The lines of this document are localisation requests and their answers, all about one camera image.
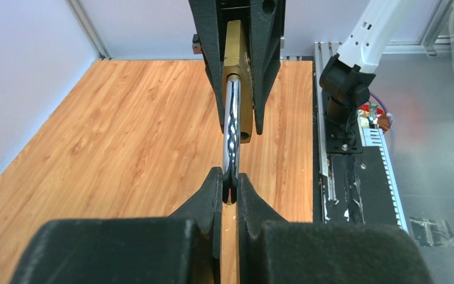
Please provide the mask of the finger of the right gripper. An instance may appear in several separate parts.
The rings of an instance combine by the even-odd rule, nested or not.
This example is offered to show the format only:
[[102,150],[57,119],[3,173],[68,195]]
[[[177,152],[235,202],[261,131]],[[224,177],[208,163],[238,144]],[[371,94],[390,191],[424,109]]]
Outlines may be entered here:
[[255,128],[264,129],[265,105],[280,69],[285,1],[250,1],[249,58],[253,83]]
[[223,51],[225,48],[225,19],[220,1],[190,0],[196,33],[202,48],[207,78],[215,94],[220,128],[224,127],[225,107],[222,93]]

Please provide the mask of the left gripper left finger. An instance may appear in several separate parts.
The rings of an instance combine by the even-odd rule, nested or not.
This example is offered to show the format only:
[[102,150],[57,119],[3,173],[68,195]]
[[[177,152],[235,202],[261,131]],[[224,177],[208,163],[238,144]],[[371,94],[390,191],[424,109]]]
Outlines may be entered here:
[[167,217],[43,224],[12,283],[219,283],[222,171]]

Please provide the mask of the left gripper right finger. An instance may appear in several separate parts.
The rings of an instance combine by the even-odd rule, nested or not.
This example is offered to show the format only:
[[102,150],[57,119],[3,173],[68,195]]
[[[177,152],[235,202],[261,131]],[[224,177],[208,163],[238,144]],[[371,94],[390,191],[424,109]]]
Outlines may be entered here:
[[414,241],[395,225],[290,222],[237,187],[239,283],[432,283]]

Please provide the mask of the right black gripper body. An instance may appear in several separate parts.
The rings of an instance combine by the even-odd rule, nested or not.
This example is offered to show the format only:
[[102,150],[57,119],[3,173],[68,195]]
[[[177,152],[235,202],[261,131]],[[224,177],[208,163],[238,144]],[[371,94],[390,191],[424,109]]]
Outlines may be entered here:
[[227,23],[240,20],[250,54],[271,55],[284,35],[286,1],[192,1],[203,52],[224,54]]

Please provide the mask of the brass padlock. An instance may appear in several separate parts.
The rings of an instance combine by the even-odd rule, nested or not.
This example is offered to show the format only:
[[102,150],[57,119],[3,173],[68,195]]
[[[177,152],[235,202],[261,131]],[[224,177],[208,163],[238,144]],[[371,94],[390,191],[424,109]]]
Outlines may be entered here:
[[249,143],[253,130],[253,87],[246,36],[240,20],[227,23],[222,92],[225,106],[223,127],[223,201],[234,204],[239,185],[242,143]]

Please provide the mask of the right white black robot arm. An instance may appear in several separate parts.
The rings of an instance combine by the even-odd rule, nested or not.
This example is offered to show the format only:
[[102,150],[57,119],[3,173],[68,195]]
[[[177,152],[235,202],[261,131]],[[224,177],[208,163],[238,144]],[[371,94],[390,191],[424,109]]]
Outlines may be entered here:
[[[349,125],[370,96],[381,55],[410,1],[370,1],[320,77],[331,120]],[[195,35],[214,91],[224,153],[234,154],[264,128],[265,105],[280,69],[285,1],[190,1]]]

